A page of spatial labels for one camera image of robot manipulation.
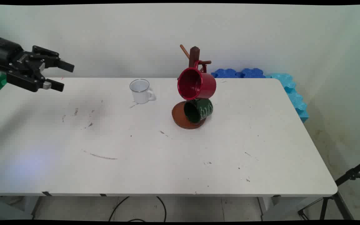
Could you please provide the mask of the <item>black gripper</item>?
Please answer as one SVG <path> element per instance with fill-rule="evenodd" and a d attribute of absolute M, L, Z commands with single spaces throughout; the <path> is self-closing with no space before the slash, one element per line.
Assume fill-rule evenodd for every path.
<path fill-rule="evenodd" d="M 74 71 L 74 65 L 61 59 L 56 51 L 36 45 L 27 51 L 20 44 L 0 37 L 0 71 L 6 72 L 7 83 L 32 92 L 38 89 L 62 92 L 63 83 L 41 75 L 43 70 L 51 67 Z"/>

